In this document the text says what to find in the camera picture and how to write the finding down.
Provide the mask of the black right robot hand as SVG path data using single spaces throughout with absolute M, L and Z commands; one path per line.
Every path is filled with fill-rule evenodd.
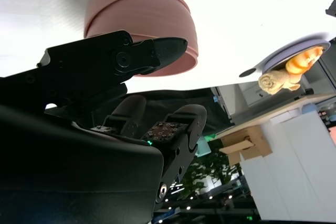
M 186 49 L 120 30 L 48 48 L 35 69 L 1 78 L 1 223 L 150 222 L 207 112 L 183 106 L 137 139 L 146 101 L 125 83 Z

